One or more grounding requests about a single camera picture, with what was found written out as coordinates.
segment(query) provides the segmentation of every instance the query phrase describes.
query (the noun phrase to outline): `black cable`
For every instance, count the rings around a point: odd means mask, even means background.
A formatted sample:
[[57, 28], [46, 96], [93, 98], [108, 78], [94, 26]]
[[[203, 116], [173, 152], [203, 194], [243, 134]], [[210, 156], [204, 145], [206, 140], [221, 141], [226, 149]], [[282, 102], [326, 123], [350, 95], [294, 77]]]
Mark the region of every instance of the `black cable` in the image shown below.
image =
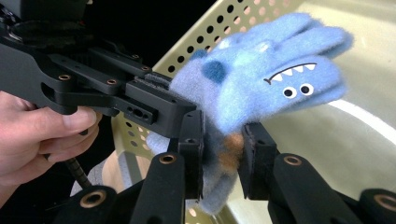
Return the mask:
[[66, 164], [72, 176], [83, 189], [92, 186], [91, 181], [88, 179], [87, 175], [85, 175], [76, 158], [69, 159], [64, 163]]

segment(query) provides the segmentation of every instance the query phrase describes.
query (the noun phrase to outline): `screw hole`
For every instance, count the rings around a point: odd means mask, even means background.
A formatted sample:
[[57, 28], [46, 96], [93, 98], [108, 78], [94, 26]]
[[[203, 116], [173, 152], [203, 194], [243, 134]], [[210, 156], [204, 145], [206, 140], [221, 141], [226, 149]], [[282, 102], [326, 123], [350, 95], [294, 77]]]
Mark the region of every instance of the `screw hole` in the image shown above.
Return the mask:
[[107, 84], [108, 84], [108, 85], [115, 85], [115, 84], [117, 84], [117, 80], [116, 80], [116, 79], [109, 79], [109, 80], [107, 81]]
[[174, 155], [164, 155], [160, 157], [160, 163], [162, 164], [171, 164], [176, 161], [176, 157]]
[[106, 192], [102, 189], [91, 192], [79, 201], [79, 205], [83, 208], [93, 208], [105, 201]]
[[141, 110], [135, 109], [134, 110], [134, 115], [139, 117], [139, 118], [142, 118], [143, 117], [143, 112]]
[[196, 140], [193, 139], [193, 138], [188, 138], [188, 139], [186, 139], [186, 142], [187, 142], [187, 143], [195, 143]]
[[58, 78], [62, 81], [67, 81], [70, 80], [72, 77], [70, 77], [69, 75], [60, 75], [58, 76]]
[[377, 194], [374, 196], [375, 201], [382, 207], [396, 212], [396, 199], [386, 194]]
[[295, 156], [287, 156], [283, 160], [285, 161], [285, 163], [295, 166], [301, 165], [303, 163], [300, 159], [298, 159]]

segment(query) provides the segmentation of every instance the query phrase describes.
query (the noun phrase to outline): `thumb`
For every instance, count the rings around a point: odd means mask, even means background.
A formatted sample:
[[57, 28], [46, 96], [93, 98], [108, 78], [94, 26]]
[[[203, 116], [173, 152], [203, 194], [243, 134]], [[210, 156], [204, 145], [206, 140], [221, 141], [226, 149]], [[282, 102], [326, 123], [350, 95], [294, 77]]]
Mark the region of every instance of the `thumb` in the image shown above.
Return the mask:
[[19, 135], [26, 141], [39, 142], [80, 133], [95, 122], [96, 113], [88, 107], [80, 106], [72, 115], [61, 115], [46, 107], [22, 113]]

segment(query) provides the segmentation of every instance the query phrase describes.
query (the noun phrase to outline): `blue glove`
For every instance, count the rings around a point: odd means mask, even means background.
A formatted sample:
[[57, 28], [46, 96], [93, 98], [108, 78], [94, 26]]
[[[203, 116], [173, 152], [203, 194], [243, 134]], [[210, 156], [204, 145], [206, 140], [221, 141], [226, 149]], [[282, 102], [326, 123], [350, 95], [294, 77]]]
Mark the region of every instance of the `blue glove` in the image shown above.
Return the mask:
[[[204, 198], [197, 203], [204, 212], [216, 214], [233, 189], [243, 125], [345, 94], [331, 58], [352, 42], [341, 28], [291, 13], [230, 35], [210, 52], [196, 51], [177, 72], [170, 91], [197, 104], [205, 115]], [[155, 154], [165, 152], [169, 143], [156, 133], [147, 141]]]

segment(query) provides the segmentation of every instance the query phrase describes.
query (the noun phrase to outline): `cartoon eye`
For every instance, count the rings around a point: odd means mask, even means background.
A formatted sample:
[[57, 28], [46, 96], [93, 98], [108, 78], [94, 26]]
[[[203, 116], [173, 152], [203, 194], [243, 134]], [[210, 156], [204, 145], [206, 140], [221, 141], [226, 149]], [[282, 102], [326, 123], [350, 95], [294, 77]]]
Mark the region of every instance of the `cartoon eye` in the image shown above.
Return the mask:
[[300, 91], [304, 95], [312, 95], [314, 93], [314, 87], [309, 83], [305, 83], [301, 85]]
[[293, 87], [287, 87], [285, 88], [285, 90], [283, 90], [283, 94], [286, 96], [286, 98], [292, 99], [296, 97], [297, 90], [294, 89]]

